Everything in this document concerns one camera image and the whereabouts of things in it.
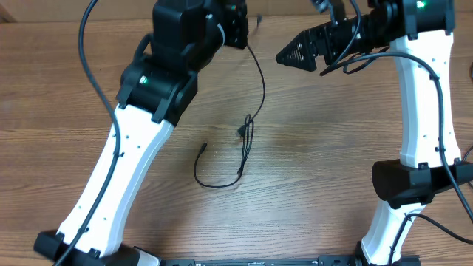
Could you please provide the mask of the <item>black USB cable thick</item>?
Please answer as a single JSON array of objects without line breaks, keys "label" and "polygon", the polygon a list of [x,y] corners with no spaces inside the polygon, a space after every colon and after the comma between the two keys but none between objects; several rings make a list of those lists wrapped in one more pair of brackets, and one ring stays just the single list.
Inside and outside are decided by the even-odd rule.
[{"label": "black USB cable thick", "polygon": [[204,142],[194,160],[192,174],[194,181],[203,188],[228,188],[236,185],[245,172],[251,154],[255,132],[253,115],[246,115],[237,129],[238,150],[231,155],[223,151],[207,154],[208,143]]}]

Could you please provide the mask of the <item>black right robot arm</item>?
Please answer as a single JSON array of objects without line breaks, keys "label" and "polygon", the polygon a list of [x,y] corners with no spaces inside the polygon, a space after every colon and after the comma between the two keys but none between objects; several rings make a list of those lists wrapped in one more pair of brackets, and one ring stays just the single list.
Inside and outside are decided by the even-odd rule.
[{"label": "black right robot arm", "polygon": [[449,62],[455,29],[452,0],[370,1],[368,14],[348,18],[342,1],[316,1],[330,21],[300,32],[277,55],[279,64],[350,75],[378,58],[395,61],[401,93],[402,144],[397,160],[378,161],[372,184],[378,205],[352,255],[321,255],[318,265],[419,265],[401,248],[435,195],[472,180],[452,122]]}]

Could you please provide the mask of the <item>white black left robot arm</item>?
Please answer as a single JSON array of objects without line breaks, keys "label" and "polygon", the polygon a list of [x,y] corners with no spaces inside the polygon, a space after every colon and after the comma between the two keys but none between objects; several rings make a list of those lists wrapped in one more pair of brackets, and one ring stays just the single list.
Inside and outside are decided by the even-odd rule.
[{"label": "white black left robot arm", "polygon": [[54,231],[37,236],[34,251],[55,265],[160,263],[123,243],[131,206],[159,150],[197,93],[197,79],[224,46],[248,43],[244,1],[159,0],[153,30],[138,44],[120,77],[106,144],[86,187]]}]

